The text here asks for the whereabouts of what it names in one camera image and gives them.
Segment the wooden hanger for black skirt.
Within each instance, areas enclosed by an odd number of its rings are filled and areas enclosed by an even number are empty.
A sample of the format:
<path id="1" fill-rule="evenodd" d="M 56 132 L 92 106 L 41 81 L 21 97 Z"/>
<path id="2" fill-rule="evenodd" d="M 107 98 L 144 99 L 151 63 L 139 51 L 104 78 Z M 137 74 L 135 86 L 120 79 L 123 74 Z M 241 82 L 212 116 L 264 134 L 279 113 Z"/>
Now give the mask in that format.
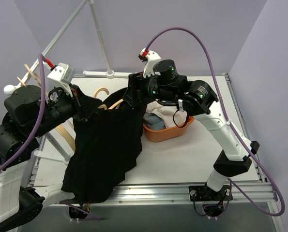
<path id="1" fill-rule="evenodd" d="M 126 92 L 126 88 L 121 88 L 110 94 L 107 88 L 101 87 L 95 91 L 93 97 L 96 98 L 101 91 L 104 91 L 108 95 L 108 97 L 104 99 L 101 105 L 98 106 L 98 109 L 112 110 L 112 109 L 118 109 L 120 107 L 120 104 L 123 102 L 122 97 Z"/>

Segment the blue denim skirt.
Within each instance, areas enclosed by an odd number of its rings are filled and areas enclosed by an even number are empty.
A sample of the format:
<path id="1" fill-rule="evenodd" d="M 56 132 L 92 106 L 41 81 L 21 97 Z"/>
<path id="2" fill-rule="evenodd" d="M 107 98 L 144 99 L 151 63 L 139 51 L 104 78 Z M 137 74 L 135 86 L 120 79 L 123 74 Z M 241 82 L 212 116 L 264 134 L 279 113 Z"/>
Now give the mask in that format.
<path id="1" fill-rule="evenodd" d="M 147 128 L 154 131 L 160 131 L 166 128 L 163 119 L 154 113 L 145 113 L 143 121 Z"/>

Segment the white pleated skirt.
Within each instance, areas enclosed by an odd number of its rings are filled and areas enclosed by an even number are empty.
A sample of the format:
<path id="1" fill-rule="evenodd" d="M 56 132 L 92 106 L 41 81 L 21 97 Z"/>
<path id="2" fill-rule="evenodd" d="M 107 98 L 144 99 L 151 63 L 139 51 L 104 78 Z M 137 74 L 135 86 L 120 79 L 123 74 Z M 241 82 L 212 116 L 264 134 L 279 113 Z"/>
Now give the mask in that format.
<path id="1" fill-rule="evenodd" d="M 162 106 L 156 101 L 149 103 L 146 108 L 146 113 L 153 113 L 160 117 L 166 128 L 175 127 L 175 123 L 177 125 L 181 125 L 185 123 L 187 113 L 177 111 L 177 108 L 175 106 Z"/>

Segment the black skirt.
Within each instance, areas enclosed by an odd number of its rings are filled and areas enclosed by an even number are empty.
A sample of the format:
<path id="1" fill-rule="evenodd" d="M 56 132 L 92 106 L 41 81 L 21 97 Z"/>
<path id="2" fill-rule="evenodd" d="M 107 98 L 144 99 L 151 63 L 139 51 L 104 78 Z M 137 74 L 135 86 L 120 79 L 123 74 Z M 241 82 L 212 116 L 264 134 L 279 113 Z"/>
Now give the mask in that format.
<path id="1" fill-rule="evenodd" d="M 106 201 L 126 172 L 136 167 L 146 107 L 122 102 L 118 109 L 97 108 L 87 122 L 73 120 L 76 150 L 65 170 L 62 191 L 73 193 L 78 204 Z"/>

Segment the wooden hanger for denim skirt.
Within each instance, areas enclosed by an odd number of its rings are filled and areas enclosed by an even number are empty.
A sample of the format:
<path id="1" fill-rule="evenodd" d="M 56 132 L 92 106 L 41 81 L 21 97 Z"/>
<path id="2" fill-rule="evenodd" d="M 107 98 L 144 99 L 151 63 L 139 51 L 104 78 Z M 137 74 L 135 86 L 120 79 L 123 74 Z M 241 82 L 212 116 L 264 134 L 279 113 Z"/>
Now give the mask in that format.
<path id="1" fill-rule="evenodd" d="M 68 130 L 64 127 L 63 124 L 60 124 L 55 127 L 55 130 L 64 138 L 67 144 L 70 146 L 73 152 L 76 150 L 75 139 L 71 136 Z"/>

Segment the wooden hanger for white skirt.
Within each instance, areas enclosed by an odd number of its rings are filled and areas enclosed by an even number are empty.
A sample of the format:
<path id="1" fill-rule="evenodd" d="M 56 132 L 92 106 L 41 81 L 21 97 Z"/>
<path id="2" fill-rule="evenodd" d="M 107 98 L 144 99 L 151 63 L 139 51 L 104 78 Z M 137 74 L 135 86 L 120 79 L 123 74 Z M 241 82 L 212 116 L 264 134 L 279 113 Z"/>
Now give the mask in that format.
<path id="1" fill-rule="evenodd" d="M 27 65 L 27 64 L 24 64 L 25 68 L 27 69 L 28 71 L 28 77 L 27 77 L 27 80 L 26 81 L 23 81 L 22 79 L 20 79 L 19 77 L 17 77 L 17 80 L 19 81 L 20 85 L 22 86 L 25 86 L 26 83 L 29 81 L 29 79 L 32 77 L 36 83 L 38 84 L 39 87 L 41 87 L 41 79 L 40 77 L 35 74 L 31 69 L 30 67 Z"/>

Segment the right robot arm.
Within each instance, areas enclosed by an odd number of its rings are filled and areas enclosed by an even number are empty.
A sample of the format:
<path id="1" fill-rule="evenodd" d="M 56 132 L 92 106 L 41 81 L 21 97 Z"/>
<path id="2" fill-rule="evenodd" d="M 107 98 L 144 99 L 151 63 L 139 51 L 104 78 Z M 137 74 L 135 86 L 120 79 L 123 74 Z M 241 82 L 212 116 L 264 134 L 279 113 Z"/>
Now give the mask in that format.
<path id="1" fill-rule="evenodd" d="M 163 106 L 175 106 L 177 111 L 186 111 L 214 137 L 222 151 L 213 165 L 213 170 L 204 187 L 208 199 L 216 199 L 228 178 L 249 171 L 251 155 L 257 152 L 259 143 L 250 141 L 226 118 L 221 96 L 202 80 L 189 81 L 179 75 L 171 59 L 162 60 L 153 66 L 154 74 L 143 72 L 128 75 L 128 87 L 123 99 L 131 106 L 158 101 Z"/>

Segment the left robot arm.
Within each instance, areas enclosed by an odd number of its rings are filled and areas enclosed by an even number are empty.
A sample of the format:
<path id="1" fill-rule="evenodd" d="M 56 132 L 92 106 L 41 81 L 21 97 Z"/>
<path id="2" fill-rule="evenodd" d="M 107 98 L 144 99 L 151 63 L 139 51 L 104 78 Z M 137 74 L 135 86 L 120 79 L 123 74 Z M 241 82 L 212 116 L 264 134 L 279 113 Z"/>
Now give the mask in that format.
<path id="1" fill-rule="evenodd" d="M 55 101 L 45 102 L 41 121 L 37 117 L 45 94 L 40 87 L 20 87 L 4 101 L 7 114 L 0 125 L 0 232 L 29 223 L 52 204 L 70 199 L 80 203 L 86 199 L 87 191 L 81 186 L 64 192 L 61 184 L 40 188 L 21 185 L 28 161 L 39 147 L 37 138 L 69 118 L 86 122 L 101 104 L 99 99 L 86 96 L 76 85 L 71 85 L 71 94 L 60 87 L 57 92 Z"/>

